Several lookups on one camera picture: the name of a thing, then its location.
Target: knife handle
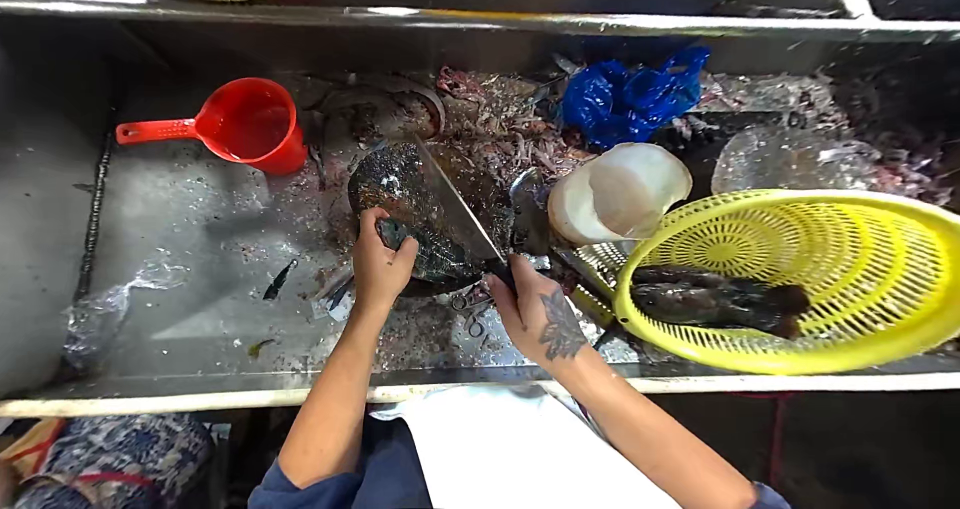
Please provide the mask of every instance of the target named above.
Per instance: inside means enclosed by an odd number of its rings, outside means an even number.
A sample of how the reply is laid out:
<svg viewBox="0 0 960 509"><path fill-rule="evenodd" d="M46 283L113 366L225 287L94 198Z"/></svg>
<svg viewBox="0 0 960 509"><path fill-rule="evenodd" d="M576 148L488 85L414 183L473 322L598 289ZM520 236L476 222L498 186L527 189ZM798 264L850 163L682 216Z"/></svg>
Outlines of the knife handle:
<svg viewBox="0 0 960 509"><path fill-rule="evenodd" d="M512 291L514 295L517 294L516 292L517 282L514 282L514 279L513 279L514 274L510 270L509 265L507 265L506 263L500 260L491 260L486 265L487 265L486 266L487 270L489 270L493 274L496 274L497 277L503 280L503 283L506 284L508 288L510 288L510 291Z"/></svg>

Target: knife blade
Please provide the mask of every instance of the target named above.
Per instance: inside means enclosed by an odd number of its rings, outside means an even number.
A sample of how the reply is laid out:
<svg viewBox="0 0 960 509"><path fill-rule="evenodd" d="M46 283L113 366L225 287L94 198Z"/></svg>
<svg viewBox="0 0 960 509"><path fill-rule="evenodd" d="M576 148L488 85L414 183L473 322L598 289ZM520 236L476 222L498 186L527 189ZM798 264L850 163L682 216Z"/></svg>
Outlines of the knife blade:
<svg viewBox="0 0 960 509"><path fill-rule="evenodd" d="M477 220L474 211L467 206L460 192L450 182L450 178L430 154L424 142L418 136L413 138L417 146L416 151L422 160L422 172L427 186L437 194L443 216L450 227L457 232L457 238L462 242L462 246L476 257L487 260L486 268L499 276L516 293L517 284L514 282L507 259L494 245L483 224Z"/></svg>

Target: floor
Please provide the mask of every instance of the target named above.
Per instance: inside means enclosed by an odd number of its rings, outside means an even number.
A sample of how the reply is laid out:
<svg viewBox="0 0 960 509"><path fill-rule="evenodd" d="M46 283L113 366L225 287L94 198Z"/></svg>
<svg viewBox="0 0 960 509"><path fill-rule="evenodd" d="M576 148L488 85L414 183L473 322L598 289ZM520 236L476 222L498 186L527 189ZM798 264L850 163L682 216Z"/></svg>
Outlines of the floor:
<svg viewBox="0 0 960 509"><path fill-rule="evenodd" d="M772 483L794 509L955 506L948 485L960 472L958 391L652 398L750 479ZM771 459L778 398L781 448ZM244 506L296 410L238 410L218 417L234 426L230 507Z"/></svg>

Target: scoop handle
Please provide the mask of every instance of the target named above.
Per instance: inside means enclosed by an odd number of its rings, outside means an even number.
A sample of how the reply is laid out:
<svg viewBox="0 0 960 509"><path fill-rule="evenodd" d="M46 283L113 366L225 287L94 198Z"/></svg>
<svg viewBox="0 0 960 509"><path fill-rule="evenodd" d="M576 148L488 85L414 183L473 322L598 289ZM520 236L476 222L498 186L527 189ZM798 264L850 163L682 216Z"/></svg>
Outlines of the scoop handle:
<svg viewBox="0 0 960 509"><path fill-rule="evenodd" d="M181 140L197 137L195 119L174 119L172 121L125 122L116 128L117 143L156 142L162 140Z"/></svg>

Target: forearm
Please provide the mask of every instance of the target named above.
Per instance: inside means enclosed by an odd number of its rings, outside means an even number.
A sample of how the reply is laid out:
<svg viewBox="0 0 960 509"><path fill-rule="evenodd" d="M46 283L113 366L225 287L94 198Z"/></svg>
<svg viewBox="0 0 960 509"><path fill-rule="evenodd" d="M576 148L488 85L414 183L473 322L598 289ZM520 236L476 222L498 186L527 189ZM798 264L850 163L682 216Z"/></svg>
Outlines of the forearm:
<svg viewBox="0 0 960 509"><path fill-rule="evenodd" d="M354 471L370 369L389 311L389 304L354 306L280 450L280 468L295 485Z"/></svg>
<svg viewBox="0 0 960 509"><path fill-rule="evenodd" d="M616 449L684 509L746 509L754 487L733 466L585 347L555 368Z"/></svg>

